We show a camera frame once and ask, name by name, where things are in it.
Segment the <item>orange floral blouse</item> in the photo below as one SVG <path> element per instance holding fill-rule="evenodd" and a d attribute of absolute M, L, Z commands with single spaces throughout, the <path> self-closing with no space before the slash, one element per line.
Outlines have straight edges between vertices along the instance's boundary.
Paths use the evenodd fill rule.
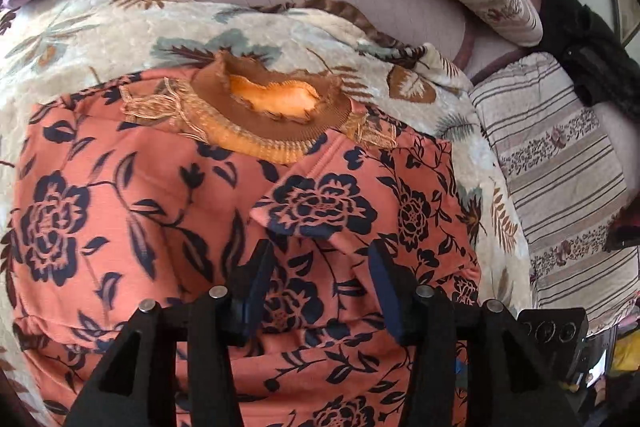
<path fill-rule="evenodd" d="M 231 352 L 250 426 L 393 426 L 413 353 L 386 332 L 370 246 L 475 305 L 480 266 L 451 146 L 336 98 L 293 161 L 214 133 L 214 82 L 274 98 L 276 77 L 221 53 L 38 107 L 4 240 L 14 333 L 43 404 L 66 420 L 144 299 L 190 303 L 267 239 L 276 265 L 257 335 Z"/>

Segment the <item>cream leaf-pattern blanket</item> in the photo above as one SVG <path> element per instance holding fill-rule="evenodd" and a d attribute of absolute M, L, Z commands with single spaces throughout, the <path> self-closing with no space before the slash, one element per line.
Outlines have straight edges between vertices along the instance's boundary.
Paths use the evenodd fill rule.
<path fill-rule="evenodd" d="M 43 404 L 14 333 L 3 253 L 30 116 L 43 105 L 142 72 L 204 69 L 221 54 L 276 77 L 274 98 L 214 82 L 214 133 L 246 155 L 300 157 L 332 117 L 336 98 L 380 110 L 451 146 L 454 182 L 480 266 L 477 303 L 532 303 L 526 240 L 506 179 L 470 100 L 463 72 L 434 46 L 404 54 L 374 44 L 347 20 L 317 10 L 279 14 L 192 0 L 41 0 L 1 21 L 1 368 L 43 426 Z"/>

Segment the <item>striped floral side pillow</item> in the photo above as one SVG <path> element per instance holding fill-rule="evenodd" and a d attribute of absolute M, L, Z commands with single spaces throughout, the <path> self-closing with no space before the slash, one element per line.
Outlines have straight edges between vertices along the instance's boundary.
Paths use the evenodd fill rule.
<path fill-rule="evenodd" d="M 535 307 L 582 308 L 592 335 L 620 323 L 639 295 L 639 249 L 605 248 L 630 192 L 596 111 L 548 53 L 499 70 L 471 101 L 528 244 Z"/>

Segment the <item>black clothes pile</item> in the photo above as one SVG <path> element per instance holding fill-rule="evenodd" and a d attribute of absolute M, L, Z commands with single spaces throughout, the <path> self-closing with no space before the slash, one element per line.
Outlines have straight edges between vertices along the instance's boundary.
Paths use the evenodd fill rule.
<path fill-rule="evenodd" d="M 579 0 L 541 0 L 544 36 L 540 52 L 551 54 L 574 83 L 585 106 L 612 103 L 639 119 L 639 64 L 608 24 Z"/>

